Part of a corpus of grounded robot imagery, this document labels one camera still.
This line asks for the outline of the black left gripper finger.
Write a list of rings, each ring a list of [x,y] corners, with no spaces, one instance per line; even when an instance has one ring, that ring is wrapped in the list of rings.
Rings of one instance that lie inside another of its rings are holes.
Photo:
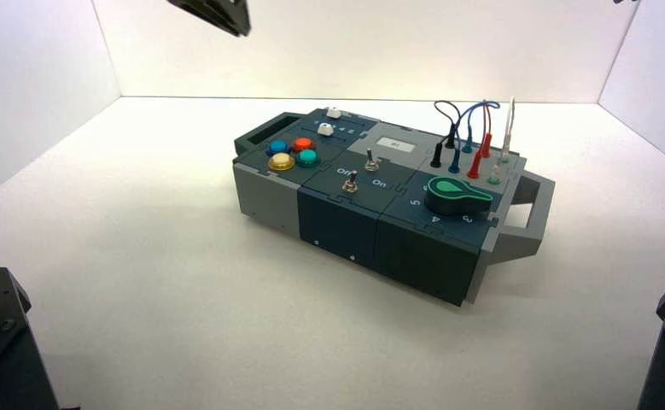
[[[237,23],[237,1],[168,0],[168,2],[235,37],[241,35]]]
[[[201,14],[208,22],[233,36],[247,37],[251,32],[246,1],[201,1]]]

